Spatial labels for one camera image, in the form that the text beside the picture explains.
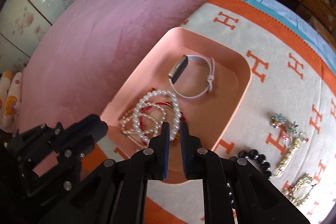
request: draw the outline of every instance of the metal screw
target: metal screw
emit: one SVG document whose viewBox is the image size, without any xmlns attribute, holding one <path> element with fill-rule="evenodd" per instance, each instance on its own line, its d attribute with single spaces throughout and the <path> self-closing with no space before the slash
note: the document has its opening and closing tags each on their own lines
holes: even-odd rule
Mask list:
<svg viewBox="0 0 336 224">
<path fill-rule="evenodd" d="M 67 158 L 70 158 L 71 155 L 72 155 L 72 152 L 71 152 L 69 149 L 68 149 L 68 150 L 65 150 L 64 155 L 65 155 Z"/>
<path fill-rule="evenodd" d="M 200 147 L 199 149 L 197 149 L 197 153 L 204 155 L 206 153 L 208 153 L 208 150 L 204 147 Z"/>
<path fill-rule="evenodd" d="M 70 191 L 71 188 L 72 188 L 72 184 L 71 184 L 71 182 L 69 182 L 69 181 L 65 181 L 65 182 L 63 183 L 63 187 L 64 187 L 65 190 Z"/>
<path fill-rule="evenodd" d="M 245 159 L 245 158 L 238 158 L 237 159 L 237 163 L 239 165 L 246 165 L 247 164 L 247 159 Z"/>
<path fill-rule="evenodd" d="M 107 159 L 104 161 L 104 166 L 105 167 L 110 167 L 114 164 L 114 160 L 111 160 L 111 159 Z"/>
<path fill-rule="evenodd" d="M 152 148 L 146 148 L 143 153 L 145 155 L 152 155 L 154 153 L 154 150 Z"/>
</svg>

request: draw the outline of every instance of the flower pattern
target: flower pattern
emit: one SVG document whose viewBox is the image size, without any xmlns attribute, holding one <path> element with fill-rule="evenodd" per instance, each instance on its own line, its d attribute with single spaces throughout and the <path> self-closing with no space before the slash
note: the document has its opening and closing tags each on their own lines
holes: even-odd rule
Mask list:
<svg viewBox="0 0 336 224">
<path fill-rule="evenodd" d="M 23 35 L 24 28 L 30 27 L 34 21 L 34 18 L 35 18 L 34 13 L 29 12 L 27 7 L 25 7 L 22 16 L 15 19 L 16 31 L 18 31 L 20 35 Z"/>
<path fill-rule="evenodd" d="M 73 3 L 72 0 L 62 0 L 62 1 L 65 10 Z"/>
</svg>

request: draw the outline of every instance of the black bead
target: black bead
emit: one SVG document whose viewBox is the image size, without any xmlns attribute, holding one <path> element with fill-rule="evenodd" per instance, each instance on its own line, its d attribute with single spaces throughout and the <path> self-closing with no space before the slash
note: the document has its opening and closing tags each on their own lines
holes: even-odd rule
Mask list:
<svg viewBox="0 0 336 224">
<path fill-rule="evenodd" d="M 252 149 L 249 152 L 249 157 L 250 157 L 251 160 L 256 160 L 259 157 L 258 150 L 257 149 Z"/>
<path fill-rule="evenodd" d="M 264 176 L 267 179 L 271 179 L 272 178 L 272 172 L 271 171 L 265 171 Z"/>
<path fill-rule="evenodd" d="M 260 164 L 263 164 L 266 162 L 266 156 L 264 154 L 260 154 L 259 157 L 257 158 L 257 162 Z"/>
<path fill-rule="evenodd" d="M 271 165 L 268 161 L 265 161 L 262 165 L 261 165 L 261 168 L 264 170 L 264 171 L 268 171 L 271 169 Z"/>
<path fill-rule="evenodd" d="M 238 157 L 239 158 L 245 158 L 245 159 L 248 159 L 249 158 L 249 154 L 246 150 L 242 150 L 238 153 Z"/>
</svg>

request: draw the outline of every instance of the black bead bracelet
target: black bead bracelet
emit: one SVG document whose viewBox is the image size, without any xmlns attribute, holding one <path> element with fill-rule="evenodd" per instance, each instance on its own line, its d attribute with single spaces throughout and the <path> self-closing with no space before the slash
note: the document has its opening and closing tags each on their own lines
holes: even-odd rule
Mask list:
<svg viewBox="0 0 336 224">
<path fill-rule="evenodd" d="M 242 150 L 238 153 L 238 157 L 232 156 L 229 158 L 229 160 L 236 160 L 237 158 L 257 160 L 257 162 L 261 165 L 261 169 L 264 171 L 263 175 L 267 179 L 272 178 L 272 172 L 270 171 L 271 165 L 268 161 L 266 161 L 266 156 L 264 154 L 259 154 L 258 150 L 252 149 L 250 152 Z"/>
</svg>

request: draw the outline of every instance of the orange h letter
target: orange h letter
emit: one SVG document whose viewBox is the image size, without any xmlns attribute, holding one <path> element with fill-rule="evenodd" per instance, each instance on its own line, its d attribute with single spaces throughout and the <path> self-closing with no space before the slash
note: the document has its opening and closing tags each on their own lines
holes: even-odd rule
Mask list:
<svg viewBox="0 0 336 224">
<path fill-rule="evenodd" d="M 246 56 L 247 56 L 247 57 L 252 57 L 252 58 L 255 60 L 255 63 L 254 63 L 254 65 L 253 65 L 253 67 L 252 67 L 252 72 L 253 72 L 256 76 L 258 76 L 258 77 L 260 78 L 260 81 L 261 81 L 262 83 L 264 83 L 266 75 L 265 75 L 265 74 L 260 74 L 260 73 L 258 73 L 258 72 L 257 72 L 257 67 L 258 67 L 258 65 L 261 63 L 261 64 L 265 67 L 265 69 L 268 70 L 268 65 L 269 65 L 269 64 L 266 63 L 266 62 L 264 62 L 264 61 L 262 61 L 261 59 L 259 59 L 259 58 L 256 57 L 255 55 L 253 55 L 252 52 L 251 52 L 250 50 L 247 51 Z"/>
<path fill-rule="evenodd" d="M 290 185 L 288 184 L 288 180 L 286 180 L 285 184 L 282 186 L 282 190 L 289 189 Z"/>
<path fill-rule="evenodd" d="M 129 157 L 126 156 L 126 155 L 125 155 L 119 148 L 117 148 L 117 147 L 113 150 L 113 152 L 115 152 L 116 154 L 119 154 L 124 160 L 129 159 Z"/>
<path fill-rule="evenodd" d="M 317 202 L 317 200 L 314 202 L 313 206 L 314 206 L 313 209 L 311 209 L 311 210 L 306 214 L 306 216 L 311 216 L 311 215 L 313 214 L 313 211 L 314 211 L 315 207 L 319 206 L 319 203 Z"/>
<path fill-rule="evenodd" d="M 319 114 L 319 112 L 315 109 L 314 105 L 312 107 L 312 111 L 316 113 L 316 118 L 315 118 L 315 121 L 313 121 L 313 118 L 310 117 L 309 124 L 312 125 L 313 127 L 315 127 L 315 129 L 317 130 L 317 134 L 320 134 L 321 127 L 317 126 L 317 120 L 318 120 L 318 118 L 320 118 L 320 122 L 322 122 L 322 116 L 323 115 Z"/>
<path fill-rule="evenodd" d="M 266 139 L 265 143 L 267 143 L 267 144 L 271 143 L 276 148 L 278 148 L 280 150 L 280 154 L 283 155 L 283 153 L 285 153 L 286 146 L 279 144 L 279 142 L 281 140 L 282 135 L 286 133 L 286 128 L 284 126 L 280 126 L 279 128 L 280 128 L 280 132 L 278 134 L 277 140 L 273 139 L 272 138 L 272 134 L 269 133 L 269 135 L 267 136 L 267 139 Z"/>
<path fill-rule="evenodd" d="M 226 149 L 226 151 L 225 151 L 225 153 L 226 154 L 230 154 L 231 153 L 231 150 L 233 149 L 233 147 L 235 146 L 235 144 L 234 143 L 227 143 L 226 141 L 224 141 L 224 140 L 220 140 L 219 141 L 219 143 L 218 143 L 218 145 L 221 145 L 221 146 L 223 146 L 225 149 Z"/>
<path fill-rule="evenodd" d="M 313 179 L 317 181 L 317 184 L 319 184 L 320 181 L 321 181 L 321 178 L 319 176 L 320 176 L 321 172 L 324 172 L 324 170 L 326 169 L 326 165 L 323 165 L 322 160 L 320 160 L 318 167 L 320 167 L 319 174 L 316 175 L 316 173 L 315 173 L 315 175 L 313 177 Z"/>
<path fill-rule="evenodd" d="M 303 69 L 303 64 L 300 63 L 299 61 L 297 61 L 291 53 L 289 53 L 289 58 L 292 58 L 294 61 L 295 61 L 295 65 L 294 67 L 292 66 L 292 64 L 290 62 L 288 62 L 287 66 L 291 69 L 293 69 L 300 77 L 301 77 L 301 80 L 303 79 L 303 73 L 300 73 L 298 70 L 297 70 L 297 65 L 299 65 L 302 69 Z"/>
<path fill-rule="evenodd" d="M 333 99 L 331 99 L 331 104 L 333 105 L 333 108 L 334 108 L 334 109 L 331 109 L 331 110 L 330 110 L 330 114 L 333 115 L 334 118 L 335 118 L 335 120 L 336 120 L 336 105 L 335 105 Z"/>
<path fill-rule="evenodd" d="M 236 26 L 234 26 L 234 25 L 229 25 L 229 24 L 227 23 L 228 20 L 229 20 L 229 19 L 232 19 L 236 24 L 237 24 L 238 21 L 239 21 L 238 18 L 230 17 L 230 16 L 228 16 L 228 15 L 226 15 L 226 14 L 223 14 L 222 12 L 219 12 L 218 15 L 219 15 L 219 16 L 225 16 L 224 21 L 220 21 L 220 20 L 218 19 L 218 17 L 215 17 L 215 19 L 214 19 L 213 21 L 214 21 L 214 22 L 220 22 L 220 23 L 222 23 L 222 24 L 224 24 L 224 25 L 230 27 L 231 30 L 233 30 Z"/>
</svg>

